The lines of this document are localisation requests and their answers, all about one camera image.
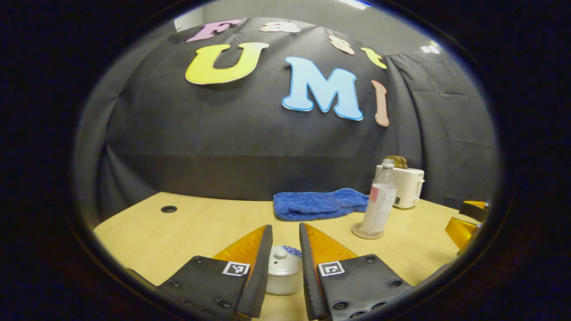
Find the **light blue letter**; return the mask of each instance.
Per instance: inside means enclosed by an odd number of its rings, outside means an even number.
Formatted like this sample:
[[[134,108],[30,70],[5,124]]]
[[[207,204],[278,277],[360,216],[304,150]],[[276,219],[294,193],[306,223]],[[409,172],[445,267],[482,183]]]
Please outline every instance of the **light blue letter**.
[[[335,68],[325,79],[317,66],[310,60],[299,57],[285,59],[291,65],[291,89],[289,96],[282,100],[287,109],[310,111],[313,103],[308,98],[308,89],[311,89],[319,109],[326,113],[337,95],[337,105],[333,108],[339,117],[360,121],[363,113],[357,104],[355,94],[355,75],[347,70]]]

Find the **white toaster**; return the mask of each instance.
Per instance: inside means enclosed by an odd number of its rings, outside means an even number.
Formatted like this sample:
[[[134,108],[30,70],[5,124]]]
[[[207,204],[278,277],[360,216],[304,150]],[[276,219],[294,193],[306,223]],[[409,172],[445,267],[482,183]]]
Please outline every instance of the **white toaster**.
[[[377,165],[375,177],[377,177],[383,167]],[[414,168],[393,168],[393,175],[396,179],[396,200],[394,206],[399,208],[410,208],[416,205],[420,199],[420,191],[424,183],[424,171]]]

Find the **white container lid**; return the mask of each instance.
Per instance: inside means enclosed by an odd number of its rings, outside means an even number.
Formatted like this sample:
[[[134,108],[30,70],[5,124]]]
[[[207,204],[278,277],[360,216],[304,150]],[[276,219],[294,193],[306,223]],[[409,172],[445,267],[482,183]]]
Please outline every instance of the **white container lid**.
[[[301,271],[301,251],[289,246],[272,246],[268,274],[287,276]]]

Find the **table surface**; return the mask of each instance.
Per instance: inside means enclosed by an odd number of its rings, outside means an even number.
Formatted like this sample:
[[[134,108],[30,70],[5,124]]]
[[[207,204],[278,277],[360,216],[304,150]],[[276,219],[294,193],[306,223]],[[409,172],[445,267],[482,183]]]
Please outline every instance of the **table surface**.
[[[178,208],[163,213],[163,206]],[[410,285],[417,285],[456,259],[458,248],[444,228],[450,217],[476,223],[458,210],[426,200],[406,210],[393,208],[385,235],[375,240],[354,236],[353,224],[364,213],[308,223],[357,255],[376,254]],[[118,213],[94,229],[99,241],[125,268],[160,285],[193,256],[212,257],[254,229],[271,224],[274,245],[300,249],[299,222],[274,215],[272,202],[223,200],[160,192]],[[266,294],[261,320],[307,320],[303,290],[292,295]]]

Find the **foam letter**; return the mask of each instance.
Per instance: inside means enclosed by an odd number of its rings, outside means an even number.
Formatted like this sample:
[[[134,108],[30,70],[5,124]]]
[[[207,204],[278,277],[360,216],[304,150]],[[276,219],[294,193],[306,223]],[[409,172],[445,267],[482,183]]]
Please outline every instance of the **foam letter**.
[[[237,25],[240,23],[238,19],[234,20],[226,20],[226,21],[218,21],[218,22],[211,22],[207,23],[202,27],[201,31],[198,31],[194,37],[186,40],[186,42],[197,41],[197,40],[204,40],[208,38],[214,37],[214,31],[217,33],[221,33],[230,27],[230,25]]]
[[[326,113],[337,95],[337,105],[333,108],[339,117],[360,121],[363,113],[357,104],[355,93],[355,75],[340,68],[334,69],[325,80],[323,74],[310,60],[299,57],[285,59],[291,65],[291,89],[289,96],[282,100],[287,109],[310,111],[313,103],[308,98],[308,87],[311,89],[319,109]]]
[[[238,47],[244,49],[240,60],[234,66],[225,69],[215,69],[214,62],[223,50],[230,48],[230,45],[213,45],[200,48],[196,51],[196,57],[186,70],[186,80],[205,85],[207,83],[231,82],[245,77],[256,68],[262,49],[269,47],[269,45],[262,42],[246,42],[239,44]]]
[[[383,60],[383,58],[379,55],[377,55],[377,53],[369,48],[361,48],[362,51],[365,51],[365,53],[367,53],[367,57],[369,57],[369,59],[376,64],[377,66],[386,69],[387,65],[385,65],[384,63],[380,62],[379,60]]]
[[[343,51],[344,53],[347,53],[349,55],[355,54],[355,51],[353,50],[353,48],[351,48],[351,45],[347,41],[338,38],[334,35],[330,35],[329,40],[334,47]]]
[[[297,25],[293,22],[276,21],[276,22],[265,23],[264,26],[260,28],[260,31],[263,31],[265,33],[271,33],[277,31],[285,31],[286,33],[298,33],[301,31],[301,29],[299,29]]]
[[[372,81],[372,83],[377,95],[377,114],[375,115],[375,120],[377,121],[377,124],[388,127],[389,116],[387,115],[387,89],[385,89],[385,86],[378,81]]]

